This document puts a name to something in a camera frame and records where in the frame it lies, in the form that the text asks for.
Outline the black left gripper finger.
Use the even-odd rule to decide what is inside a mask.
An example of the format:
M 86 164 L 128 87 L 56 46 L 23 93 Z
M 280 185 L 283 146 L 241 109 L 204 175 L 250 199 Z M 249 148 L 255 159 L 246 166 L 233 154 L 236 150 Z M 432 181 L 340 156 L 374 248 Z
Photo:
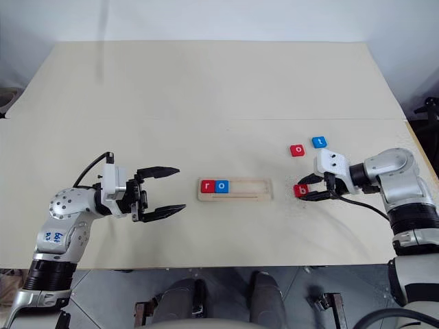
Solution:
M 165 178 L 174 174 L 179 173 L 180 170 L 173 167 L 148 167 L 143 169 L 138 169 L 136 172 L 136 180 L 144 181 L 147 178 Z
M 166 219 L 177 212 L 186 208 L 186 204 L 178 204 L 171 206 L 163 206 L 160 208 L 156 208 L 153 212 L 146 212 L 141 215 L 141 221 L 143 223 L 149 223 L 153 221 L 158 221 L 161 219 Z

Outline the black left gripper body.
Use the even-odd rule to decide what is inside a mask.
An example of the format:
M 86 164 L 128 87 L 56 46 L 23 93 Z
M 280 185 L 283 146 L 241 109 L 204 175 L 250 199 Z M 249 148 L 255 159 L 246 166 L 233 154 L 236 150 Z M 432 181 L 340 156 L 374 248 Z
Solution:
M 136 173 L 126 182 L 126 191 L 118 201 L 120 211 L 124 215 L 131 214 L 133 222 L 146 222 L 147 192 L 142 189 L 142 183 L 144 178 Z

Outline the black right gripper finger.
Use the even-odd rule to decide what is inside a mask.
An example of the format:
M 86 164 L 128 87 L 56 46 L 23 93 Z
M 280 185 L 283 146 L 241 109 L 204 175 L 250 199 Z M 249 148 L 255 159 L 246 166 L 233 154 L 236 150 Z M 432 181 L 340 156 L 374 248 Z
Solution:
M 298 184 L 300 185 L 311 185 L 311 184 L 317 184 L 320 183 L 324 180 L 323 177 L 320 177 L 314 173 L 311 173 L 307 176 L 305 176 L 304 178 L 300 179 L 298 181 Z
M 302 200 L 307 202 L 320 202 L 332 198 L 330 191 L 312 191 L 303 195 Z

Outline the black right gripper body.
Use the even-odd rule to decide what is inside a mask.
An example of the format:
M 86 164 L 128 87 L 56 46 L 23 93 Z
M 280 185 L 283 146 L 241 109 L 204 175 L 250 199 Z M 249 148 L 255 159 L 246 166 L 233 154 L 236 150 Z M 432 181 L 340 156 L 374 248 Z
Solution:
M 340 196 L 337 194 L 337 191 L 336 191 L 335 175 L 333 173 L 325 171 L 323 179 L 324 179 L 325 184 L 326 184 L 328 198 L 329 199 L 339 199 Z

